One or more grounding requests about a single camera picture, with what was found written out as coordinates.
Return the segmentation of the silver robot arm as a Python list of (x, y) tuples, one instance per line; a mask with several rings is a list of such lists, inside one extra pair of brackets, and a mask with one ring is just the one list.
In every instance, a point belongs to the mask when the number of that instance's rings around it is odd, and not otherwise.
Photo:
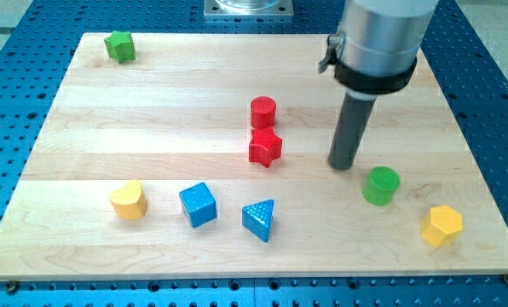
[(354, 72), (374, 78), (408, 74), (437, 0), (347, 0), (338, 29), (327, 39), (322, 73), (331, 58)]

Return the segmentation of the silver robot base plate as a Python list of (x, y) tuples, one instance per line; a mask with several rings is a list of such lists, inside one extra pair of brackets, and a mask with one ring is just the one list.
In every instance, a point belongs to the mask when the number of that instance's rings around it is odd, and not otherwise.
[(204, 16), (292, 16), (292, 0), (204, 0)]

